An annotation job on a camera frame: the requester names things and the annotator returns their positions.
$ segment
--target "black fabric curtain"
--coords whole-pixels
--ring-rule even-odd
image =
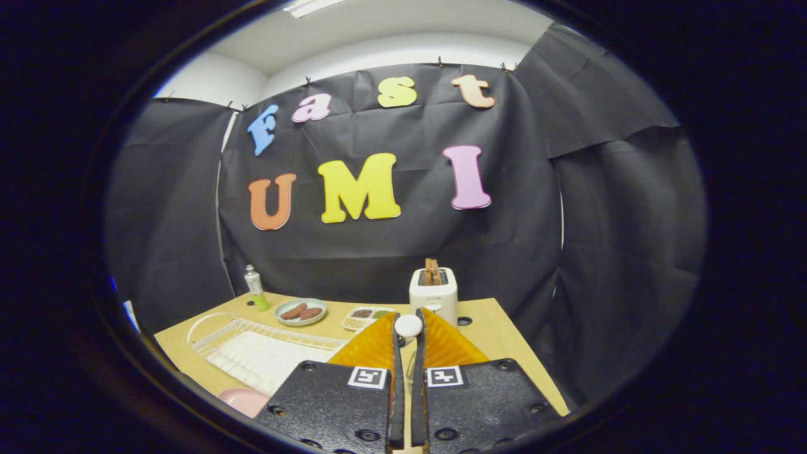
[[[496,104],[472,107],[451,81],[473,74],[487,81]],[[416,101],[379,105],[385,78],[410,77]],[[330,114],[295,123],[301,100],[330,94]],[[270,105],[274,141],[259,156],[247,131]],[[224,253],[236,292],[252,263],[272,292],[332,301],[408,303],[409,279],[435,257],[456,275],[459,298],[495,296],[513,314],[546,307],[560,252],[560,196],[529,96],[512,72],[472,65],[395,65],[315,81],[251,107],[236,122],[222,156],[220,216]],[[457,210],[451,163],[442,152],[455,145],[482,150],[479,173],[492,202]],[[401,214],[372,220],[350,216],[325,224],[324,179],[318,166],[342,160],[358,177],[374,153],[393,153],[392,185]],[[296,174],[291,216],[277,230],[250,221],[247,186],[258,179]],[[266,212],[278,206],[267,190]],[[519,326],[528,335],[537,327]]]
[[[215,181],[232,110],[153,100],[109,182],[105,247],[122,301],[155,334],[233,298],[220,259]]]
[[[557,290],[528,340],[586,401],[645,366],[683,316],[705,251],[705,192],[675,117],[592,42],[553,25],[516,77],[546,132],[564,220]]]

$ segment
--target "blue plate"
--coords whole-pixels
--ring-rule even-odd
[[[288,312],[288,311],[290,311],[290,310],[294,309],[294,308],[295,308],[295,307],[297,307],[297,305],[298,305],[298,304],[300,304],[300,303],[305,303],[305,304],[306,304],[306,306],[307,306],[307,308],[306,308],[306,309],[311,309],[311,308],[320,308],[320,309],[322,309],[322,312],[318,313],[318,314],[316,315],[316,317],[312,317],[312,318],[309,318],[309,319],[307,319],[307,320],[300,320],[300,318],[299,318],[299,317],[297,317],[297,318],[292,318],[291,320],[283,320],[282,318],[280,318],[280,316],[281,316],[282,314],[284,314],[284,313],[286,313],[286,312]],[[289,302],[287,302],[287,303],[283,303],[283,304],[281,304],[280,306],[278,306],[277,308],[275,308],[275,310],[274,310],[274,316],[275,316],[275,317],[278,319],[278,321],[279,321],[279,322],[281,322],[283,325],[288,325],[288,326],[305,326],[305,325],[311,325],[312,323],[317,323],[318,321],[322,320],[322,317],[325,317],[325,314],[326,314],[327,312],[328,312],[328,306],[326,306],[324,302],[322,302],[322,301],[320,301],[320,300],[316,300],[316,299],[314,299],[314,298],[303,298],[303,299],[300,299],[300,300],[293,300],[293,301],[289,301]]]

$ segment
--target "white wire rack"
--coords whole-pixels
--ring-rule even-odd
[[[216,332],[191,341],[199,323],[216,316],[233,319]],[[200,318],[188,330],[186,341],[209,363],[269,395],[278,390],[301,361],[327,362],[347,343],[342,339],[279,330],[231,313],[213,313]]]

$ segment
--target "wooden table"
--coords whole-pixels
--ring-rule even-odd
[[[328,305],[328,313],[317,323],[309,326],[286,326],[280,323],[274,316],[274,309],[286,301],[297,299],[295,296],[277,295],[266,292],[266,300],[270,304],[270,310],[258,312],[255,306],[247,305],[250,301],[249,294],[234,298],[222,305],[191,317],[184,322],[157,333],[157,342],[163,351],[176,365],[180,372],[185,373],[191,379],[214,395],[219,395],[223,390],[230,388],[245,388],[240,381],[222,372],[216,366],[208,363],[200,354],[191,350],[190,344],[186,341],[188,330],[202,317],[212,313],[233,313],[238,317],[251,322],[280,328],[283,330],[296,331],[301,334],[310,334],[328,338],[350,339],[355,333],[342,327],[342,319],[353,308],[358,306],[382,306],[401,313],[410,313],[409,305],[374,305],[370,303],[345,303],[337,301],[325,301]],[[458,330],[468,340],[470,340],[479,350],[490,359],[513,358],[521,368],[527,373],[538,389],[546,396],[550,404],[565,416],[569,413],[566,403],[544,369],[541,361],[536,358],[532,349],[510,321],[510,318],[501,309],[499,303],[494,298],[484,300],[460,301],[457,307],[459,317],[470,317],[473,322],[467,326],[459,326]],[[211,334],[230,322],[232,317],[211,317],[201,322],[194,330],[194,339],[201,339]],[[416,344],[409,343],[401,349],[401,360],[404,371],[411,370],[412,357],[415,355]],[[406,414],[409,415],[411,405],[412,378],[408,376],[406,389]],[[422,452],[421,448],[410,446],[409,417],[405,421],[405,446],[403,453]]]

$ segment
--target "yellow letter m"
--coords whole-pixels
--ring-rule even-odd
[[[325,212],[322,221],[326,224],[342,222],[345,212],[339,200],[345,205],[350,217],[358,219],[362,214],[364,201],[367,209],[364,215],[370,219],[398,217],[401,207],[395,203],[392,194],[392,165],[395,155],[377,153],[370,155],[358,179],[355,179],[342,161],[329,161],[320,166],[317,172],[325,180]]]

